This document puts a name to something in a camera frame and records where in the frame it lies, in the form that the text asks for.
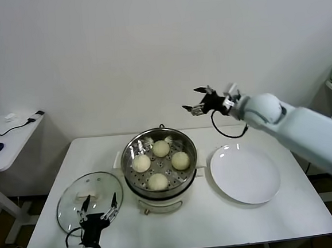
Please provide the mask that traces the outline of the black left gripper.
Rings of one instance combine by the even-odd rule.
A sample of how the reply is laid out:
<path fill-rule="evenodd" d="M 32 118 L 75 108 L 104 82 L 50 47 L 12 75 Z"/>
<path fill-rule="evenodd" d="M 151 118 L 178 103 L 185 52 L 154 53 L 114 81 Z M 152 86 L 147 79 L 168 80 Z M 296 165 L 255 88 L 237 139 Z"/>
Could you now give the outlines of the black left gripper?
<path fill-rule="evenodd" d="M 84 199 L 81 209 L 77 210 L 79 216 L 80 227 L 83 229 L 83 237 L 81 243 L 85 247 L 98 247 L 101 232 L 107 228 L 110 223 L 116 218 L 119 209 L 116 193 L 112 196 L 110 208 L 106 213 L 96 213 L 87 215 L 89 203 L 91 202 L 91 195 Z"/>

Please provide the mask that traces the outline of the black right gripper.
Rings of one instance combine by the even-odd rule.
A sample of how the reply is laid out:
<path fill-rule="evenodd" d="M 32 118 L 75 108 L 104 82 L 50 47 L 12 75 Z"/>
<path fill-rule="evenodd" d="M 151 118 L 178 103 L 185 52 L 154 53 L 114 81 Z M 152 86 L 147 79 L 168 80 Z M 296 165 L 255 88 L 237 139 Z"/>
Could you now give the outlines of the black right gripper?
<path fill-rule="evenodd" d="M 181 107 L 193 116 L 202 116 L 209 111 L 218 111 L 223 116 L 227 116 L 229 108 L 224 105 L 225 97 L 219 96 L 210 86 L 201 86 L 194 88 L 195 92 L 205 94 L 200 104 L 195 106 L 182 105 Z"/>

